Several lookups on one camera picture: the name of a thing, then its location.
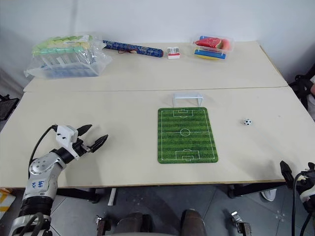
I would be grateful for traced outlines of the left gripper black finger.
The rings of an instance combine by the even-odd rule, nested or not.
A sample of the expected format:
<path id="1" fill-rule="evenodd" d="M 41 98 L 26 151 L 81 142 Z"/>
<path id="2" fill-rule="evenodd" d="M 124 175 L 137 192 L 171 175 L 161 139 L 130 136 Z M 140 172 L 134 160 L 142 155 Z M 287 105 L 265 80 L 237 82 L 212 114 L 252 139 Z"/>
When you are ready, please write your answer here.
<path id="1" fill-rule="evenodd" d="M 92 124 L 87 124 L 87 125 L 83 125 L 83 126 L 79 127 L 77 129 L 78 136 L 84 135 L 91 127 L 92 127 Z"/>
<path id="2" fill-rule="evenodd" d="M 108 134 L 101 136 L 100 138 L 98 138 L 93 145 L 89 146 L 90 152 L 94 153 L 95 151 L 97 151 L 100 147 L 102 147 L 104 145 L 104 143 L 106 142 L 106 140 L 108 139 Z"/>

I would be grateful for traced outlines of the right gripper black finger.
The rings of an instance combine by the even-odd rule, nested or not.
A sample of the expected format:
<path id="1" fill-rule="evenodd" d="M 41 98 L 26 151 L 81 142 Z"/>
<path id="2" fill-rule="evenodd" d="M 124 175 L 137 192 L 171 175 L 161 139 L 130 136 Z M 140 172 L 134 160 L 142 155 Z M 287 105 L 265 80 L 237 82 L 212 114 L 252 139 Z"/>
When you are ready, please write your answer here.
<path id="1" fill-rule="evenodd" d="M 292 175 L 292 170 L 289 167 L 289 165 L 286 162 L 281 161 L 280 168 L 281 168 L 281 174 L 284 177 L 286 183 L 293 183 L 294 177 Z"/>

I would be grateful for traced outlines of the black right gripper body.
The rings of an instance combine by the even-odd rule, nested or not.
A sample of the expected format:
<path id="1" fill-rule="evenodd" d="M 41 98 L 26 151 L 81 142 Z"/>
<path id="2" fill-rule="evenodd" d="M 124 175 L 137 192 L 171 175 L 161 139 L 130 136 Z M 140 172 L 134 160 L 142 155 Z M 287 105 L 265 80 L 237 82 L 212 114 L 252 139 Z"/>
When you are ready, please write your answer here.
<path id="1" fill-rule="evenodd" d="M 310 190 L 315 185 L 315 164 L 308 163 L 308 168 L 301 172 L 297 181 L 297 192 L 301 195 L 303 192 Z"/>

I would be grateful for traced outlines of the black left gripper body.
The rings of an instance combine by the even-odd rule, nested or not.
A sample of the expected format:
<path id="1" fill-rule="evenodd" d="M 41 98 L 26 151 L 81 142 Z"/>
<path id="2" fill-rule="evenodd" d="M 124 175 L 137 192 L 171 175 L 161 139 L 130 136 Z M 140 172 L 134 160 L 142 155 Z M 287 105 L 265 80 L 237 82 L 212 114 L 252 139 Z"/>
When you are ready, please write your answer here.
<path id="1" fill-rule="evenodd" d="M 84 155 L 87 152 L 91 152 L 91 148 L 84 145 L 83 140 L 80 138 L 77 139 L 72 145 L 72 151 L 71 154 L 74 158 L 80 158 L 82 155 Z"/>

